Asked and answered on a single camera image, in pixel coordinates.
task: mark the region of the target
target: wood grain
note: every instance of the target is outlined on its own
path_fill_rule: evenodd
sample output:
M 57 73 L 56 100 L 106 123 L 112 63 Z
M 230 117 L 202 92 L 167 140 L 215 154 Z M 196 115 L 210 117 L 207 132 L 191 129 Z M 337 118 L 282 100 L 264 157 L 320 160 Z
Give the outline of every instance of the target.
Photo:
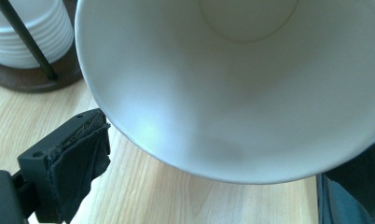
M 48 93 L 0 88 L 0 169 L 77 113 L 97 107 L 83 81 Z M 157 161 L 114 127 L 111 165 L 93 181 L 73 223 L 316 224 L 313 177 L 277 185 L 236 185 L 189 175 Z M 30 223 L 37 223 L 31 216 Z

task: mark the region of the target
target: ribbed white cup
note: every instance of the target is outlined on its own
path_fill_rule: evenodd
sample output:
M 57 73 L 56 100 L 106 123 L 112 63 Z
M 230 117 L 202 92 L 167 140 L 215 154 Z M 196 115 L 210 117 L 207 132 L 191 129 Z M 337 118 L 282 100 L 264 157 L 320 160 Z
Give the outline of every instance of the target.
M 74 30 L 63 0 L 10 0 L 50 63 L 72 46 Z M 0 64 L 35 68 L 39 64 L 0 12 Z

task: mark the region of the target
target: metal rod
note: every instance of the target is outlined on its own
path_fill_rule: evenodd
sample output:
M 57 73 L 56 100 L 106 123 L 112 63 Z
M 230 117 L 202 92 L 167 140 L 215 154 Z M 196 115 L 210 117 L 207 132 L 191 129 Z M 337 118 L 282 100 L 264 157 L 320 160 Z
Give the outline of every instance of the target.
M 34 55 L 36 61 L 48 75 L 48 79 L 57 79 L 57 74 L 54 72 L 49 61 L 46 59 L 42 50 L 37 46 L 27 27 L 25 27 L 16 10 L 8 0 L 0 0 L 0 10 L 9 21 L 10 25 L 27 46 L 28 50 Z

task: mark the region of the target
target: round base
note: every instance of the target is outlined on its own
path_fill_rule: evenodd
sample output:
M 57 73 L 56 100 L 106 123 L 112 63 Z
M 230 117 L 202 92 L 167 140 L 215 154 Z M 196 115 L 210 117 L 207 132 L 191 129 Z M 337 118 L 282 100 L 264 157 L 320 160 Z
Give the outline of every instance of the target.
M 76 1 L 64 0 L 71 22 L 74 23 Z M 52 63 L 58 78 L 48 79 L 42 68 L 18 69 L 0 64 L 0 86 L 13 91 L 44 92 L 54 91 L 71 85 L 82 78 L 76 55 L 75 43 L 57 62 Z

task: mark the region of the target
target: light wood surface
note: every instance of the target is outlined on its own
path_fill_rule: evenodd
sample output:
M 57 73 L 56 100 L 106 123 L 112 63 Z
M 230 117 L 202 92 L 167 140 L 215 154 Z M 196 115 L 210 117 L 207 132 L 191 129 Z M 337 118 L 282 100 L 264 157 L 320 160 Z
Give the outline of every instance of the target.
M 84 81 L 50 93 L 0 87 L 0 169 L 75 114 L 97 107 Z M 189 175 L 147 155 L 114 127 L 112 160 L 73 223 L 318 223 L 315 179 L 235 185 Z M 36 223 L 31 216 L 30 223 Z

